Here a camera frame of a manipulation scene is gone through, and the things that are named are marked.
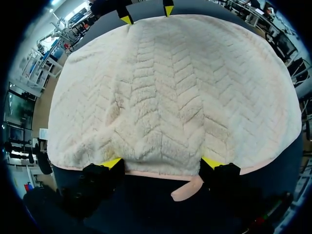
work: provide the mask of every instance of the ceiling light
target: ceiling light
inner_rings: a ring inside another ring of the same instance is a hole
[[[59,2],[59,0],[53,0],[52,2],[51,2],[51,4],[54,6],[55,4],[57,4]]]

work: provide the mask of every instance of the wooden floor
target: wooden floor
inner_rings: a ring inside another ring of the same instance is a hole
[[[64,65],[67,60],[67,55],[64,53],[61,58],[58,60],[60,65]],[[48,128],[49,114],[52,96],[55,90],[55,87],[58,82],[58,78],[49,78],[45,90],[43,91],[40,98],[36,100],[34,116],[33,116],[33,132],[32,137],[39,137],[40,128]]]

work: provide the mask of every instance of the dark blue table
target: dark blue table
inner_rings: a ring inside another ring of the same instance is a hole
[[[163,16],[162,1],[152,0],[127,7],[134,22]],[[176,0],[172,14],[200,14],[230,21],[254,32],[253,28],[223,7],[203,0]],[[94,38],[124,25],[116,12],[101,17],[82,39],[78,48]],[[242,176],[251,186],[260,187],[264,196],[293,192],[299,175],[303,151],[300,135],[281,155],[266,167]],[[77,184],[81,172],[54,167],[58,187]],[[185,181],[127,175],[110,200],[101,203],[85,225],[107,234],[230,234],[240,220],[222,201],[211,198],[206,188],[183,202],[174,202],[171,192]]]

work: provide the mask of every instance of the white towel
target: white towel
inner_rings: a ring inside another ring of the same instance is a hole
[[[142,19],[67,60],[49,118],[48,155],[82,169],[116,157],[129,170],[198,174],[202,156],[248,168],[300,134],[286,66],[258,35],[220,19]]]

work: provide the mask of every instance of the yellow tape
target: yellow tape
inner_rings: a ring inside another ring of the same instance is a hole
[[[127,24],[132,25],[132,22],[131,22],[129,16],[125,16],[125,17],[122,17],[122,18],[120,18],[120,19],[121,19],[122,21],[125,21]]]
[[[171,14],[173,8],[174,6],[165,6],[167,17]]]
[[[213,169],[214,169],[215,167],[220,166],[220,165],[225,165],[225,163],[217,162],[217,161],[214,161],[214,160],[209,159],[209,158],[207,158],[207,157],[202,157],[202,159],[203,159],[209,166],[211,166]]]
[[[108,161],[108,162],[104,162],[100,165],[103,165],[104,167],[108,167],[109,169],[111,169],[112,167],[114,167],[116,165],[116,163],[118,163],[121,160],[121,158],[116,158],[112,161]]]

